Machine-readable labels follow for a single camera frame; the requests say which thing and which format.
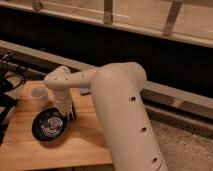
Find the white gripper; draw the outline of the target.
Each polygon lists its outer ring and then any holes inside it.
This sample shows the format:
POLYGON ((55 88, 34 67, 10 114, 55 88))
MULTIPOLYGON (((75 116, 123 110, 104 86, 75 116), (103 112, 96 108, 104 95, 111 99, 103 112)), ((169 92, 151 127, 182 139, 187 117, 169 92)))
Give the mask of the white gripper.
POLYGON ((72 111, 72 98, 68 89, 54 90, 53 103, 63 116, 68 116, 72 111))

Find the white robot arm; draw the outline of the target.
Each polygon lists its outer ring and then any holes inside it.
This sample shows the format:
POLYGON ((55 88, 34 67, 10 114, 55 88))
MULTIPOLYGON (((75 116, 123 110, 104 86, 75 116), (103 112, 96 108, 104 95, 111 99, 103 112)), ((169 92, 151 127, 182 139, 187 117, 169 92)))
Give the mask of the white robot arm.
POLYGON ((71 112, 70 90, 90 89, 115 171, 168 171, 140 96, 146 80, 141 65, 126 62, 76 73, 60 66, 44 83, 64 115, 71 112))

